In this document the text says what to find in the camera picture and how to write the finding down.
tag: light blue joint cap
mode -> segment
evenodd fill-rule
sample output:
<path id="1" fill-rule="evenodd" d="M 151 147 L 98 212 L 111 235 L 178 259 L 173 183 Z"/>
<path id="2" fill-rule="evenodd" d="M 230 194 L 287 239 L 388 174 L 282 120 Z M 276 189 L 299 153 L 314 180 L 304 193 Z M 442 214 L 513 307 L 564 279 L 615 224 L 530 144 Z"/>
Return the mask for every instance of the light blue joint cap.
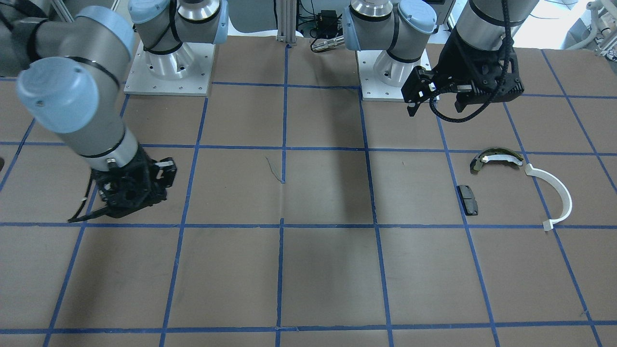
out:
<path id="1" fill-rule="evenodd" d="M 400 16 L 409 25 L 425 34 L 432 34 L 437 24 L 437 14 L 431 5 L 422 0 L 401 0 Z"/>
<path id="2" fill-rule="evenodd" d="M 131 0 L 128 2 L 128 13 L 135 24 L 146 23 L 163 12 L 169 5 L 169 0 Z"/>
<path id="3" fill-rule="evenodd" d="M 355 31 L 354 18 L 352 17 L 349 7 L 343 10 L 343 37 L 345 38 L 345 47 L 350 51 L 361 51 L 360 40 L 358 33 Z"/>
<path id="4" fill-rule="evenodd" d="M 75 18 L 77 17 L 90 18 L 109 29 L 118 40 L 122 41 L 129 59 L 133 57 L 133 43 L 135 42 L 133 27 L 121 15 L 106 7 L 88 6 L 75 16 Z"/>
<path id="5" fill-rule="evenodd" d="M 213 44 L 225 43 L 227 41 L 227 34 L 229 32 L 229 7 L 227 0 L 221 1 L 221 9 L 218 15 L 218 29 L 217 34 L 214 36 Z"/>
<path id="6" fill-rule="evenodd" d="M 99 105 L 99 89 L 92 75 L 64 57 L 30 64 L 17 78 L 17 96 L 37 122 L 60 134 L 86 126 Z"/>

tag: metal base plate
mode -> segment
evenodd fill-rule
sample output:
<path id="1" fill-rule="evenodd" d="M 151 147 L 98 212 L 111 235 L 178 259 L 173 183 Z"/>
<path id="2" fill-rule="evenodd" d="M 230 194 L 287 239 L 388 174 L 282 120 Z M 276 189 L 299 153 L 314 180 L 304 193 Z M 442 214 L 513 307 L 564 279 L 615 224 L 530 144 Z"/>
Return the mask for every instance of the metal base plate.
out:
<path id="1" fill-rule="evenodd" d="M 144 61 L 143 43 L 139 43 L 137 54 L 133 59 L 131 71 L 128 74 L 125 94 L 138 95 L 177 95 L 177 96 L 207 96 L 210 87 L 210 76 L 214 62 L 214 44 L 188 43 L 199 64 L 197 73 L 179 80 L 161 80 L 150 73 Z"/>
<path id="2" fill-rule="evenodd" d="M 375 76 L 373 65 L 381 51 L 357 51 L 358 73 L 362 84 L 362 99 L 367 101 L 398 101 L 404 102 L 399 87 L 383 83 Z M 426 50 L 422 53 L 420 64 L 427 70 L 431 69 Z"/>

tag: coiled black cable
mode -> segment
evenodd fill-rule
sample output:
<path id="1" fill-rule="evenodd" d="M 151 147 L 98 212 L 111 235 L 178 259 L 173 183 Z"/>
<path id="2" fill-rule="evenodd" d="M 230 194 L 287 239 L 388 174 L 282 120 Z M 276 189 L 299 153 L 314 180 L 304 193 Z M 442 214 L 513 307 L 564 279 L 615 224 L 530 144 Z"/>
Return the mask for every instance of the coiled black cable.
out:
<path id="1" fill-rule="evenodd" d="M 451 118 L 451 117 L 448 117 L 442 114 L 441 112 L 437 110 L 437 96 L 443 93 L 454 92 L 453 89 L 455 87 L 447 86 L 447 87 L 437 90 L 431 96 L 431 99 L 429 100 L 429 107 L 431 108 L 431 111 L 436 116 L 445 120 L 446 122 L 463 123 L 463 122 L 467 122 L 468 120 L 473 119 L 474 117 L 479 115 L 482 111 L 484 111 L 487 107 L 489 107 L 489 105 L 497 97 L 497 93 L 499 92 L 499 89 L 505 83 L 505 76 L 508 73 L 508 68 L 510 67 L 510 52 L 512 50 L 512 45 L 514 43 L 512 40 L 512 32 L 511 32 L 511 27 L 510 27 L 510 11 L 508 10 L 508 0 L 502 0 L 502 9 L 503 9 L 503 22 L 505 23 L 505 38 L 502 40 L 502 45 L 500 49 L 505 50 L 505 56 L 503 60 L 502 73 L 499 76 L 499 82 L 497 82 L 497 86 L 495 87 L 493 92 L 491 92 L 491 95 L 489 95 L 489 98 L 486 100 L 486 102 L 482 106 L 480 106 L 479 109 L 477 109 L 475 112 L 473 112 L 472 114 L 468 115 L 465 118 Z"/>

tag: white curved object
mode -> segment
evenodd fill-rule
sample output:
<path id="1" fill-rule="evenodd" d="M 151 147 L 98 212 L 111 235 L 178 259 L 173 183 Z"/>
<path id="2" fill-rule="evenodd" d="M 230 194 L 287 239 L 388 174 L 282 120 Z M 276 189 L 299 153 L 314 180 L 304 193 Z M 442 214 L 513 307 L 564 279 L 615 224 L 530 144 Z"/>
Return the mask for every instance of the white curved object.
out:
<path id="1" fill-rule="evenodd" d="M 525 173 L 527 174 L 527 176 L 534 176 L 545 180 L 557 190 L 557 193 L 559 193 L 559 196 L 561 197 L 561 203 L 563 204 L 561 216 L 556 219 L 546 220 L 544 221 L 544 223 L 542 223 L 542 225 L 544 226 L 544 231 L 547 232 L 549 230 L 552 230 L 555 223 L 559 223 L 562 220 L 565 220 L 566 218 L 568 218 L 570 213 L 572 213 L 572 196 L 570 195 L 570 192 L 568 191 L 566 186 L 561 181 L 559 181 L 559 178 L 555 177 L 549 172 L 536 169 L 533 165 L 527 164 L 525 166 Z"/>

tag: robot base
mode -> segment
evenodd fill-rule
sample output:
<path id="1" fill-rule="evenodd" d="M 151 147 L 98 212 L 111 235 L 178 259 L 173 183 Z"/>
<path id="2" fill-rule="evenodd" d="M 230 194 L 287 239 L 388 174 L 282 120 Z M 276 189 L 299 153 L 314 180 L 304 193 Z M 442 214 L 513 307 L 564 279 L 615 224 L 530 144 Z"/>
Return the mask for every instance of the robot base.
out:
<path id="1" fill-rule="evenodd" d="M 362 99 L 366 101 L 398 101 L 403 100 L 400 87 L 394 87 L 383 83 L 376 75 L 373 68 L 381 51 L 357 51 L 358 72 L 362 84 Z M 419 63 L 426 69 L 431 69 L 426 51 L 422 53 Z"/>
<path id="2" fill-rule="evenodd" d="M 125 94 L 137 95 L 177 95 L 177 96 L 207 96 L 214 62 L 214 44 L 188 43 L 195 54 L 195 69 L 193 75 L 179 80 L 162 80 L 149 71 L 143 54 L 143 43 L 139 43 L 137 54 L 128 74 Z"/>

